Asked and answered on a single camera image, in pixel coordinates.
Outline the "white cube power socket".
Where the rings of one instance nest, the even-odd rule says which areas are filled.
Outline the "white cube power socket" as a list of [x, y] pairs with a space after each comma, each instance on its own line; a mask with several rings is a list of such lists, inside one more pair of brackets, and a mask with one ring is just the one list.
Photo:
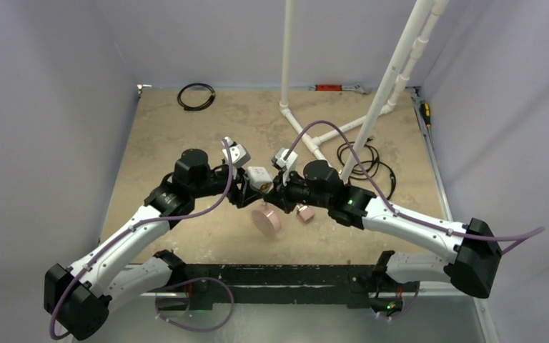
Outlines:
[[246, 175], [253, 190], [267, 193], [272, 188], [273, 178], [263, 166], [247, 167]]

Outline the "pink round socket with cord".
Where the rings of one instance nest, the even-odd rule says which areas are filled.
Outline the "pink round socket with cord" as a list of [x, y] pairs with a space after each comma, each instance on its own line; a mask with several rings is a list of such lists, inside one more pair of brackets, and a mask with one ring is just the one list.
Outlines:
[[251, 211], [252, 223], [265, 236], [274, 237], [280, 232], [282, 224], [276, 211], [264, 197], [265, 194], [262, 194], [257, 206]]

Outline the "small pink brown plug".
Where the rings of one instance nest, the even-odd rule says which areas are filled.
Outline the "small pink brown plug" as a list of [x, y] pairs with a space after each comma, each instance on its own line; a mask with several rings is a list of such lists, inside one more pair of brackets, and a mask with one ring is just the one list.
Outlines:
[[304, 224], [311, 222], [315, 217], [314, 211], [309, 206], [300, 204], [296, 206], [296, 215]]

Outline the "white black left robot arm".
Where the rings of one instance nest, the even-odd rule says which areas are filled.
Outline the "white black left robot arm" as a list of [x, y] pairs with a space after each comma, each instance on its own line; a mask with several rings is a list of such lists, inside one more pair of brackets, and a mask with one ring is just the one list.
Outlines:
[[205, 215], [224, 200], [245, 207], [271, 187], [264, 167], [245, 166], [250, 155], [243, 146], [226, 146], [222, 152], [222, 164], [211, 168], [204, 151], [184, 151], [173, 172], [110, 238], [69, 266], [55, 264], [46, 272], [44, 309], [53, 340], [87, 339], [129, 298], [159, 287], [166, 292], [182, 288], [184, 272], [164, 255], [134, 269], [126, 266], [182, 220]]

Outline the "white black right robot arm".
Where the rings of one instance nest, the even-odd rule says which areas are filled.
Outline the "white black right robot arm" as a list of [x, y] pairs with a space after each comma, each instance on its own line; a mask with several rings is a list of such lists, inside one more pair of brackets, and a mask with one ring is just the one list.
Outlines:
[[378, 289], [436, 281], [448, 282], [471, 297], [490, 296], [502, 249], [486, 222], [444, 221], [396, 206], [367, 189], [344, 184], [323, 160], [311, 161], [303, 175], [286, 159], [273, 158], [272, 164], [277, 176], [266, 202], [287, 213], [298, 204], [320, 207], [342, 226], [389, 234], [429, 251], [414, 260], [399, 253], [386, 258], [386, 264], [372, 273]]

